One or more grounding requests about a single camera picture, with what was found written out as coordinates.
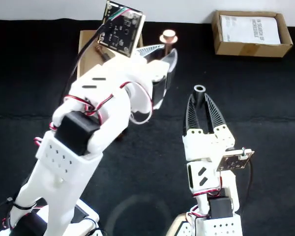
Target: circuit board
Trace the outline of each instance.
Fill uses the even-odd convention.
[[[131,57],[138,44],[145,15],[133,8],[107,1],[103,23],[105,24],[109,18],[125,7],[130,10],[111,20],[105,32],[99,36],[98,43],[115,52]]]

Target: small circuit board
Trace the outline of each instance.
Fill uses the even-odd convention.
[[[98,38],[98,43],[115,52],[131,57],[138,45],[145,15],[141,11],[107,1],[103,23],[112,19],[104,33]]]
[[[242,154],[232,154],[224,155],[221,162],[217,168],[218,171],[228,171],[234,169],[243,169],[248,163],[254,151],[246,152],[243,156]]]

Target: white wire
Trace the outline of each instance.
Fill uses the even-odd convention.
[[[151,107],[151,109],[150,109],[150,111],[149,111],[148,117],[147,117],[145,120],[143,120],[143,121],[137,121],[137,120],[134,118],[133,113],[131,113],[129,119],[130,119],[131,122],[134,123],[134,124],[144,124],[144,123],[148,122],[148,120],[152,117],[152,114],[153,114],[153,103],[152,103],[152,101],[151,101],[151,98],[150,98],[148,92],[144,89],[144,87],[143,87],[142,85],[140,85],[140,84],[137,83],[137,82],[132,82],[132,83],[138,85],[138,86],[141,88],[141,90],[144,92],[144,94],[145,94],[145,96],[146,96],[148,102],[150,103],[150,107]]]

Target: wooden block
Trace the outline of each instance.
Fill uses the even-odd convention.
[[[166,236],[175,236],[177,233],[177,230],[179,229],[183,221],[186,221],[186,213],[180,214],[176,217],[176,219],[173,221],[172,225],[168,229]]]
[[[82,30],[80,31],[79,51],[82,47],[92,38],[95,34],[95,30]],[[104,61],[101,56],[95,51],[95,47],[98,43],[94,41],[92,45],[86,50],[84,56],[81,58],[78,64],[77,78],[80,78],[91,68],[97,64],[102,65]],[[140,36],[138,47],[143,47],[142,35]],[[111,58],[115,57],[116,53],[108,48],[102,47],[103,52],[107,53]]]

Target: wooden board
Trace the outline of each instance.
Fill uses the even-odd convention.
[[[92,38],[95,32],[95,30],[80,31],[79,51]],[[78,64],[77,78],[80,78],[82,75],[84,75],[97,64],[102,65],[104,63],[101,56],[95,51],[96,46],[98,46],[98,43],[94,41],[92,45],[86,50],[84,56],[81,58]],[[140,36],[138,47],[143,47],[142,35]],[[107,53],[111,58],[115,56],[115,52],[105,47],[102,47],[102,50],[103,52]]]

